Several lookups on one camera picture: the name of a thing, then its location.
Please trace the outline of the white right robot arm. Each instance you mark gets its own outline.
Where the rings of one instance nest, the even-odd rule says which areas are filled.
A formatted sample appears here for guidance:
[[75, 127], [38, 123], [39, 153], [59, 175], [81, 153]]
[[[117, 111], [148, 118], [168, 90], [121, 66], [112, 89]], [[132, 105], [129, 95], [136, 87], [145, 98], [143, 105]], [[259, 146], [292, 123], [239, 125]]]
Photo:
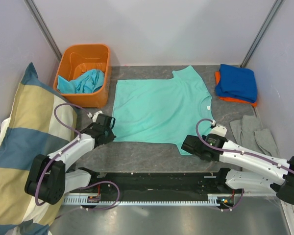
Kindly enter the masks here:
[[294, 156], [275, 158], [244, 148], [224, 135], [187, 135], [181, 148], [208, 162], [223, 162], [247, 169], [247, 173], [223, 170], [214, 182], [219, 192], [229, 189], [273, 191], [282, 201], [294, 205]]

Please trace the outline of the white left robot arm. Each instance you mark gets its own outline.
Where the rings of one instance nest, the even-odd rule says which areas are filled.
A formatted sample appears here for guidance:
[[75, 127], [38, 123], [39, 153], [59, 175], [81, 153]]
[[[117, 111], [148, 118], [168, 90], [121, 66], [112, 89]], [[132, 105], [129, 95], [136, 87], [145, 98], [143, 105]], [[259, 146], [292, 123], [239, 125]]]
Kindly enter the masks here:
[[48, 155], [37, 155], [31, 165], [25, 184], [25, 192], [34, 196], [37, 206], [44, 203], [54, 205], [62, 196], [75, 189], [94, 192], [98, 181], [84, 169], [68, 172], [69, 168], [83, 155], [93, 149], [112, 142], [116, 136], [113, 128], [116, 119], [95, 113], [93, 122], [75, 139]]

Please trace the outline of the mint green t shirt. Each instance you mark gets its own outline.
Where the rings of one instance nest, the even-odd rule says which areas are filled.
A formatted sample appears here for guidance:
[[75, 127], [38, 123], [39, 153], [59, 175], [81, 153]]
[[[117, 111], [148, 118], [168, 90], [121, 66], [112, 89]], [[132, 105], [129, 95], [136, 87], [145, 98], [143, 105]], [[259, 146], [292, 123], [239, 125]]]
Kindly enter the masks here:
[[192, 66], [171, 79], [119, 80], [112, 116], [116, 142], [174, 144], [181, 155], [187, 135], [201, 119], [212, 119], [212, 96]]

